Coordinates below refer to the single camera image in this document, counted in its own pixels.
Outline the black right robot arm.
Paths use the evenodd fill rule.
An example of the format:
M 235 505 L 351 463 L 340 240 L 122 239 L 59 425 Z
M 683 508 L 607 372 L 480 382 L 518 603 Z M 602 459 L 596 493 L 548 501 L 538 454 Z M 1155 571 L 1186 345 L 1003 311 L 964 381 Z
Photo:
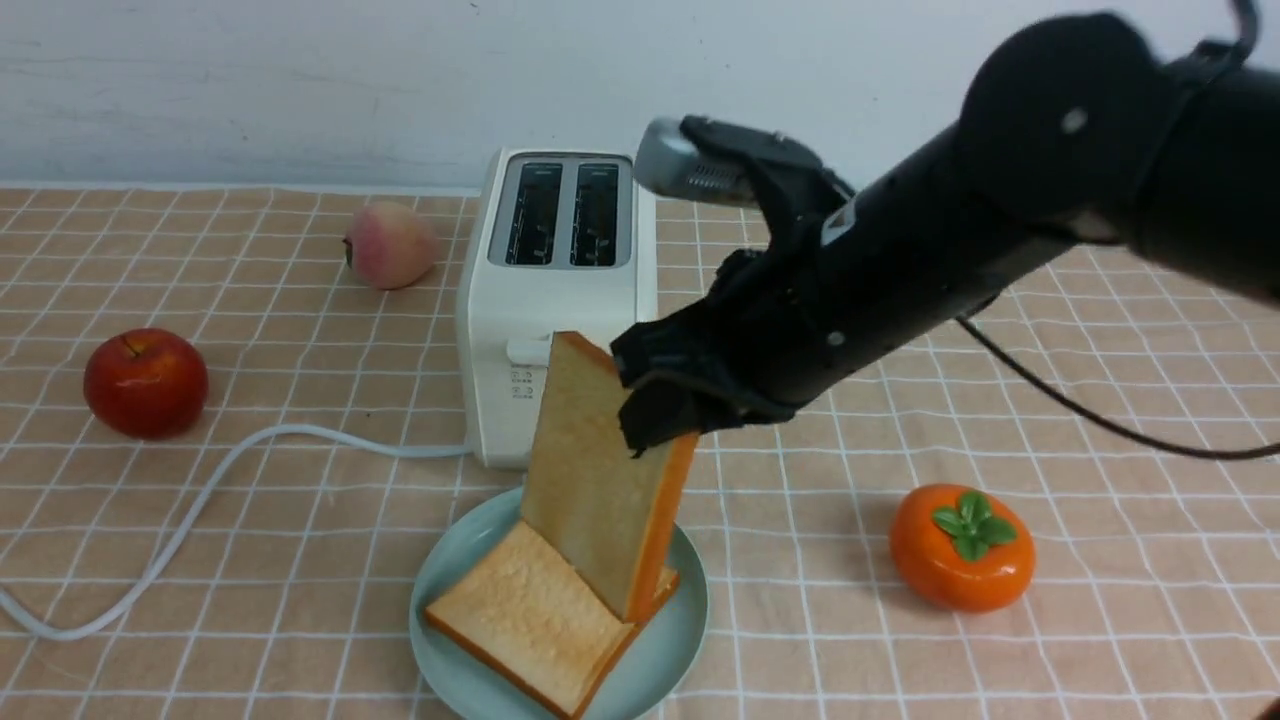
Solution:
M 1120 247 L 1277 306 L 1277 73 L 1239 35 L 1158 61 L 1112 13 L 1006 38 L 959 118 L 856 191 L 804 143 L 709 117 L 658 118 L 634 176 L 669 199 L 756 208 L 763 250 L 705 297 L 611 345 L 635 455 L 682 436 L 791 420 L 829 387 L 972 315 L 1076 246 Z

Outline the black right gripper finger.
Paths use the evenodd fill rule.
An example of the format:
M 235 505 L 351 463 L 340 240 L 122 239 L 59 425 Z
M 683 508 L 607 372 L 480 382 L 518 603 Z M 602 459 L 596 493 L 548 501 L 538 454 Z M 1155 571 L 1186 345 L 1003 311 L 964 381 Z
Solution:
M 672 439 L 731 428 L 731 406 L 671 379 L 636 386 L 620 409 L 620 427 L 631 457 Z

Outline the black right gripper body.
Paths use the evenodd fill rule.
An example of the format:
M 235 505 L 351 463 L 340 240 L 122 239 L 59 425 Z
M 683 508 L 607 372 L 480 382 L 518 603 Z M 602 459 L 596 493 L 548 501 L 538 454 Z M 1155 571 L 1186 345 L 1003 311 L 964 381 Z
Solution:
M 612 346 L 631 392 L 671 379 L 731 406 L 731 421 L 781 421 L 796 413 L 758 378 L 762 364 L 812 332 L 794 273 L 817 246 L 818 225 L 852 190 L 805 143 L 778 131 L 710 118 L 677 119 L 700 150 L 739 164 L 769 232 L 768 247 L 739 251 L 716 273 L 705 296 L 658 322 L 639 323 Z

